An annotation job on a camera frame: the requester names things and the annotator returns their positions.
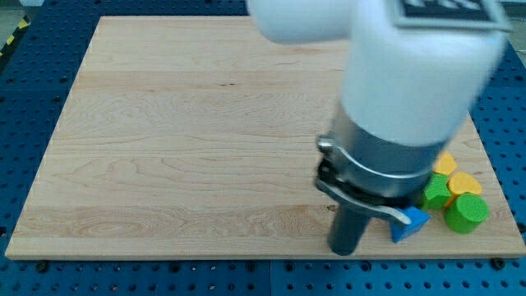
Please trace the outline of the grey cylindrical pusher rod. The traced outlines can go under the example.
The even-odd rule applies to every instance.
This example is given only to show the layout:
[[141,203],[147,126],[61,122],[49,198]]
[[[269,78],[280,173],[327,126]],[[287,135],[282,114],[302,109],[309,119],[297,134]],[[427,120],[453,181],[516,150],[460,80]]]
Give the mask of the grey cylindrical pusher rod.
[[352,254],[370,219],[370,216],[350,210],[346,206],[338,206],[327,238],[332,252],[340,256]]

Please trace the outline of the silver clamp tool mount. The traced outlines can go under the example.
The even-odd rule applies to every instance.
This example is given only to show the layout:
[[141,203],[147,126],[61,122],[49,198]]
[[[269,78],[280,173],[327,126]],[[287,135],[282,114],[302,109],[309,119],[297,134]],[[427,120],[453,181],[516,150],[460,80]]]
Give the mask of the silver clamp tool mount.
[[359,127],[338,103],[329,131],[316,139],[322,153],[316,185],[339,203],[334,223],[377,218],[410,225],[403,209],[419,199],[444,144],[407,146],[381,139]]

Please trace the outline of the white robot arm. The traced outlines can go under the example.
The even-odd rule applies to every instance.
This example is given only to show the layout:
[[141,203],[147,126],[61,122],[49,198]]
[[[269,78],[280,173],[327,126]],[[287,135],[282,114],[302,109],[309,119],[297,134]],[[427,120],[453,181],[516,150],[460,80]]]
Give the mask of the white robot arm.
[[331,250],[354,252],[371,218],[403,227],[436,157],[505,50],[497,1],[260,1],[247,9],[277,44],[351,44],[316,187],[339,203]]

